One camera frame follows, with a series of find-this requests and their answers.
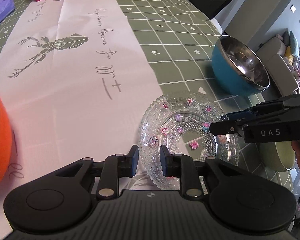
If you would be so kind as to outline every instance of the sofa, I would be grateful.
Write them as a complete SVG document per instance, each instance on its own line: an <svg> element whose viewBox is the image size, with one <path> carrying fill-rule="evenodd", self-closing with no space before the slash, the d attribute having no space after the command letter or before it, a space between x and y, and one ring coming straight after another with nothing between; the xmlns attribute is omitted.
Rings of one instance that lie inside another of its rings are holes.
<svg viewBox="0 0 300 240"><path fill-rule="evenodd" d="M282 58L286 49L281 40L273 37L256 52L283 97L296 94L298 89L296 78Z"/></svg>

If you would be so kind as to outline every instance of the blue bowl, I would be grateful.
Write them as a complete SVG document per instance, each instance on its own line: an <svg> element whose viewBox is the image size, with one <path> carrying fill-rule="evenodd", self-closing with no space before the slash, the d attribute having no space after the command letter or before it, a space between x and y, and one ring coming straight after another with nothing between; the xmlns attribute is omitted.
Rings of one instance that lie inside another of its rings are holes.
<svg viewBox="0 0 300 240"><path fill-rule="evenodd" d="M268 73L257 55L233 37L219 38L211 61L216 79L231 95L258 94L270 85Z"/></svg>

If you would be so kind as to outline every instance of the light switch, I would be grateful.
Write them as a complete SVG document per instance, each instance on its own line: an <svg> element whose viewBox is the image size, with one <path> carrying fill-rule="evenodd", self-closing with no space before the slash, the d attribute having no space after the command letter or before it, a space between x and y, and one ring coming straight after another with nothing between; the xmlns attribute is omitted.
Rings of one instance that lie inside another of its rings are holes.
<svg viewBox="0 0 300 240"><path fill-rule="evenodd" d="M295 6L294 6L294 5L292 5L292 6L290 7L290 10L291 10L292 12L295 12L295 11L296 11L296 8L295 8Z"/></svg>

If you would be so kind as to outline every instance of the white heart print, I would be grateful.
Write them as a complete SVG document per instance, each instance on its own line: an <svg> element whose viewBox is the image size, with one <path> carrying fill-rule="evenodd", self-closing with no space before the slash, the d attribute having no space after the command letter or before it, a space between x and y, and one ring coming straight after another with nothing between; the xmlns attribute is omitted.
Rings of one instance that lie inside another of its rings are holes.
<svg viewBox="0 0 300 240"><path fill-rule="evenodd" d="M207 92L206 92L206 91L204 91L204 89L203 89L203 88L199 88L199 89L198 89L198 92L199 92L199 93L202 93L202 94L204 94L204 95L206 95L206 94L207 94Z"/></svg>

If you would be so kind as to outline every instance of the purple flower sticker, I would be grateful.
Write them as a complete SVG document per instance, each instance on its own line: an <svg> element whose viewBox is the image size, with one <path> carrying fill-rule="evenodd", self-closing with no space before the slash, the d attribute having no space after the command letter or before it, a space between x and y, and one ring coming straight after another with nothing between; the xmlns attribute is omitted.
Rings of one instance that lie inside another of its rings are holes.
<svg viewBox="0 0 300 240"><path fill-rule="evenodd" d="M175 119L179 122L179 121L181 121L181 115L180 114L176 114L175 115Z"/></svg>
<svg viewBox="0 0 300 240"><path fill-rule="evenodd" d="M182 127L178 127L178 133L182 134L184 132Z"/></svg>
<svg viewBox="0 0 300 240"><path fill-rule="evenodd" d="M199 143L197 141L194 141L192 143L189 143L190 147L195 150L199 147Z"/></svg>

